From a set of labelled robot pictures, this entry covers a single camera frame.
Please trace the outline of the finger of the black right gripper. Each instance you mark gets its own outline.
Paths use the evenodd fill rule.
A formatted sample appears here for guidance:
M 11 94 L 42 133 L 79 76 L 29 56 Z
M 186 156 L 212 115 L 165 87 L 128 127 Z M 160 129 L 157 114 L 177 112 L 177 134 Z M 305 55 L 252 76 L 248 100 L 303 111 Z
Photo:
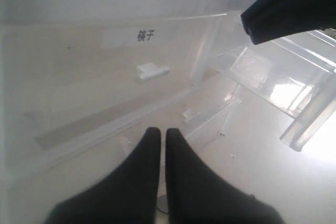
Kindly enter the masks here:
M 241 15 L 255 45 L 289 35 L 335 27 L 335 0 L 257 0 Z

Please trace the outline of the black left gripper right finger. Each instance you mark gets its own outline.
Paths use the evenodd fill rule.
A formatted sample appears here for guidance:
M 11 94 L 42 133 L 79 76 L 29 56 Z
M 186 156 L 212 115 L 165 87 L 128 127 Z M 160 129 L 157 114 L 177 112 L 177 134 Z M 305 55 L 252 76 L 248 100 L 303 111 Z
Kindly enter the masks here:
M 170 223 L 283 223 L 271 206 L 212 171 L 179 129 L 166 132 L 165 179 Z

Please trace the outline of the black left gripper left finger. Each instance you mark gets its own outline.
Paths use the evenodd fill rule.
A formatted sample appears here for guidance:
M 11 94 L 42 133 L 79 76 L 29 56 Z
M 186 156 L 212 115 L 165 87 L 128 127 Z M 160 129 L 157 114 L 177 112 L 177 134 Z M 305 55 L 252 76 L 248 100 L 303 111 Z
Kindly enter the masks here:
M 45 223 L 154 223 L 160 158 L 161 132 L 149 127 L 111 174 L 57 204 Z

